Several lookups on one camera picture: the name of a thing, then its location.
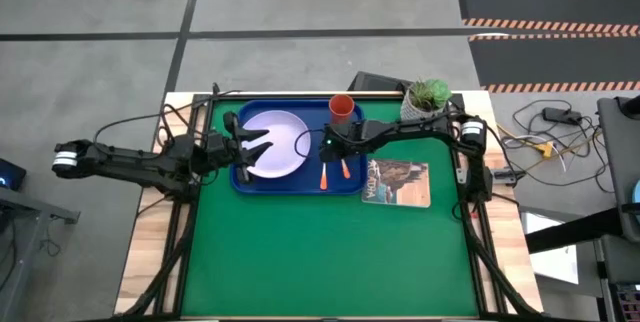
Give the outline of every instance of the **orange spoon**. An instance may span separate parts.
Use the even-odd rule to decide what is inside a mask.
[[[320,179],[320,189],[321,190],[327,189],[327,164],[326,163],[322,164],[322,178]]]
[[[344,175],[344,178],[346,178],[346,179],[351,178],[351,173],[349,172],[349,167],[347,167],[347,162],[345,162],[344,160],[342,160],[342,174]]]

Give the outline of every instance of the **orange striped tape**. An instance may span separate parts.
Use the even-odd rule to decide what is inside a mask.
[[[482,40],[508,40],[508,39],[554,39],[554,38],[608,38],[608,37],[638,37],[640,32],[620,33],[562,33],[562,34],[528,34],[528,35],[473,35],[469,36],[469,42]]]
[[[640,91],[640,81],[490,84],[482,89],[491,93]]]
[[[552,21],[520,21],[491,18],[465,18],[462,23],[475,27],[500,27],[515,29],[535,29],[560,32],[580,33],[639,33],[640,25],[620,25],[604,23],[552,22]]]

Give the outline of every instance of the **green mat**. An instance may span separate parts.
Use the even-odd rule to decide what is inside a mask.
[[[399,101],[358,102],[395,120]],[[244,102],[221,102],[213,125]],[[184,316],[476,316],[448,147],[391,143],[382,158],[429,164],[428,209],[363,203],[360,195],[240,194],[229,170],[203,187]]]

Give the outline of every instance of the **gray floor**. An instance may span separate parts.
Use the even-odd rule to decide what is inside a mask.
[[[178,31],[186,0],[0,0],[2,33]],[[461,27],[457,0],[198,0],[192,31],[296,28]],[[50,172],[55,143],[90,138],[101,125],[159,108],[173,41],[0,42],[0,156],[29,171],[26,193],[82,211],[73,227],[54,225],[63,246],[42,253],[22,308],[24,320],[67,321],[109,316],[140,189],[102,178],[62,181]],[[440,77],[453,89],[478,89],[463,37],[190,41],[177,91],[344,89],[364,70],[405,79]],[[563,98],[592,114],[611,93],[494,95],[498,122],[518,131],[511,113],[534,98]],[[123,126],[106,141],[148,148],[155,121]],[[528,165],[535,152],[510,153]],[[565,174],[557,162],[532,173],[549,181],[592,174],[592,154]],[[602,178],[609,185],[608,175]],[[612,204],[593,182],[572,187],[521,181],[525,205],[591,213]],[[583,298],[549,294],[556,316],[594,316]]]

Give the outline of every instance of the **book cover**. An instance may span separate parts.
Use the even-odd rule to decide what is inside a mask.
[[[362,201],[395,206],[429,207],[429,168],[426,163],[371,158]]]

